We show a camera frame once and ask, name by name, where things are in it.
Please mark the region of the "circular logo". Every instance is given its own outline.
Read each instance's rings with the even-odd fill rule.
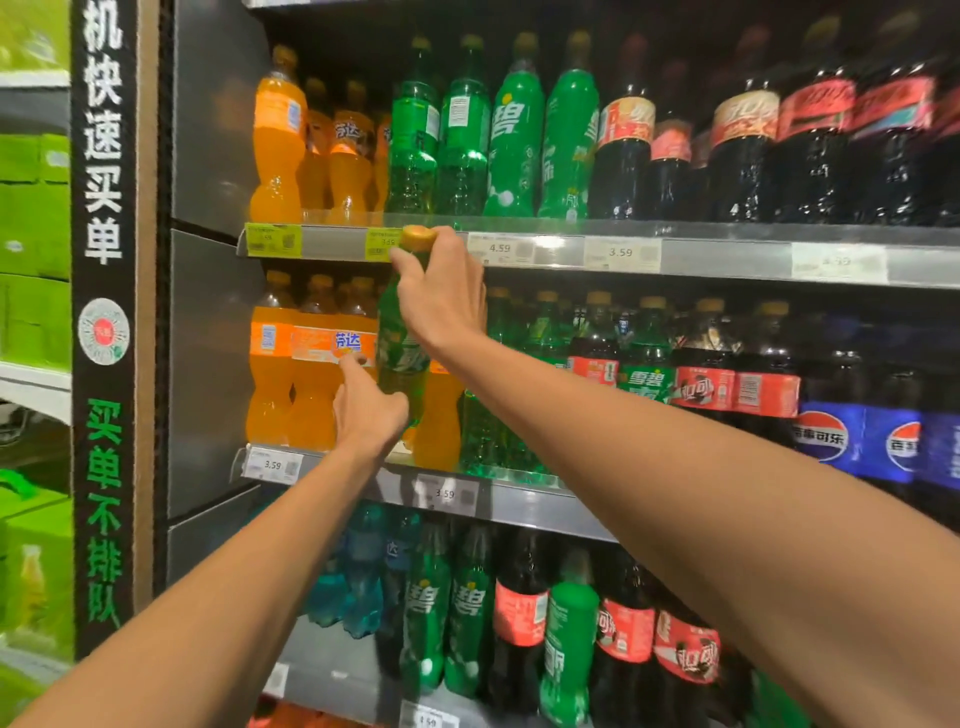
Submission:
[[[95,364],[116,364],[130,346],[130,320],[116,302],[93,299],[77,320],[77,339]]]

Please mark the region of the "white price tag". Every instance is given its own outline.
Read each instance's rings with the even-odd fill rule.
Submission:
[[[850,283],[886,283],[887,249],[863,243],[792,243],[791,277]]]
[[[477,512],[478,480],[461,480],[421,473],[414,481],[415,505],[428,511],[444,511],[473,517]]]
[[[460,718],[404,700],[400,704],[399,728],[460,728]]]
[[[282,485],[293,485],[300,479],[302,462],[303,455],[299,452],[250,448],[250,452],[247,453],[247,462],[243,465],[243,476]]]
[[[662,241],[658,237],[588,235],[584,268],[615,273],[659,273]]]
[[[485,266],[533,265],[536,248],[534,238],[509,232],[467,233],[467,251]]]

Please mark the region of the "hand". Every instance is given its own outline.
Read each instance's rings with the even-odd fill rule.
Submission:
[[[392,248],[390,258],[400,274],[396,292],[403,321],[426,352],[443,362],[445,344],[486,330],[487,286],[483,266],[453,228],[434,230],[437,241],[426,271],[400,248]]]
[[[364,371],[356,354],[340,359],[344,383],[333,398],[337,447],[348,445],[370,457],[385,457],[407,426],[406,395],[385,395]]]

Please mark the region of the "orange soda bottle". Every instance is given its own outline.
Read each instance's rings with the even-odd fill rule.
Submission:
[[[274,70],[256,89],[253,156],[260,186],[250,200],[255,223],[300,223],[297,173],[306,154],[306,97],[294,81],[297,54],[274,48]]]
[[[330,147],[330,189],[333,207],[330,225],[367,225],[367,187],[373,175],[373,122],[363,112],[367,87],[347,81],[347,108],[333,117],[334,140]]]
[[[293,381],[287,434],[294,448],[326,451],[337,442],[333,398],[344,380],[333,355],[337,335],[333,279],[311,276],[309,292],[294,314]]]
[[[248,442],[287,444],[295,309],[289,274],[267,271],[267,290],[253,309],[251,321],[253,396],[247,410]]]

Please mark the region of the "blue label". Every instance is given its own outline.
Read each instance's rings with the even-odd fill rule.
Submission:
[[[924,414],[917,479],[960,490],[960,415]]]
[[[806,401],[793,424],[797,449],[845,473],[856,473],[863,448],[866,407]]]
[[[918,464],[920,413],[912,409],[866,409],[863,452],[856,474],[909,483]]]

